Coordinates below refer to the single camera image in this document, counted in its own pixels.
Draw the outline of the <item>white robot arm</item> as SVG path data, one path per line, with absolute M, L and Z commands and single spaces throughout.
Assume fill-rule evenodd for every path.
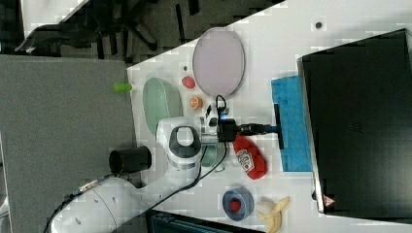
M 48 220 L 44 233 L 115 233 L 133 218 L 169 197 L 197 185 L 207 146 L 232 143 L 239 135 L 282 134 L 281 120 L 273 125 L 239 124 L 218 107 L 209 116 L 175 116 L 156 125 L 155 142 L 164 157 L 165 172 L 145 185 L 140 174 L 154 165 L 155 156 L 145 146 L 114 150 L 111 173 L 79 187 L 66 196 Z

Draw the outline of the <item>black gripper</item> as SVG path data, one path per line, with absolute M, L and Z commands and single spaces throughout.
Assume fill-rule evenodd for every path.
M 239 127 L 233 118 L 221 118 L 218 120 L 218 140 L 220 143 L 234 142 L 237 133 L 240 135 L 265 135 L 278 133 L 277 126 L 270 124 L 247 123 Z

